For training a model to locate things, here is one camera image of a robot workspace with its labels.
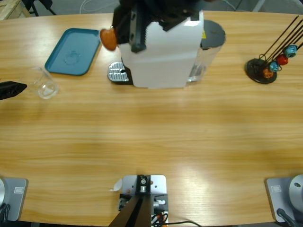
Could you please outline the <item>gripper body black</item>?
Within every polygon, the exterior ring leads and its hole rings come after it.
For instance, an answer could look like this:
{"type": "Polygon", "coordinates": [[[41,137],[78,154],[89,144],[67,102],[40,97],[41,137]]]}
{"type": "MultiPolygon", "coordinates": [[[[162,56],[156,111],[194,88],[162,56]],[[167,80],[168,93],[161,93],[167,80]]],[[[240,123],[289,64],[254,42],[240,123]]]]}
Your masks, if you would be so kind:
{"type": "Polygon", "coordinates": [[[189,17],[199,19],[204,0],[138,0],[132,8],[136,18],[132,27],[145,31],[151,22],[159,22],[168,31],[189,17]]]}

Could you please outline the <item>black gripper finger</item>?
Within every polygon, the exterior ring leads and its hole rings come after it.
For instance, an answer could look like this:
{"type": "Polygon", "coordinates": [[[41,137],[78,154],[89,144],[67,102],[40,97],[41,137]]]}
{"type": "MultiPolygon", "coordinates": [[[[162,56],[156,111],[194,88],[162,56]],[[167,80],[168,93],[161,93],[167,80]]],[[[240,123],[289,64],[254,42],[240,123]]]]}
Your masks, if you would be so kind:
{"type": "Polygon", "coordinates": [[[15,81],[5,81],[0,83],[0,99],[15,97],[27,88],[26,84],[15,81]]]}
{"type": "Polygon", "coordinates": [[[116,33],[117,44],[129,42],[132,6],[132,4],[120,4],[114,9],[112,27],[116,33]]]}
{"type": "Polygon", "coordinates": [[[139,53],[146,49],[146,28],[149,18],[143,4],[135,4],[131,10],[129,44],[131,51],[139,53]]]}

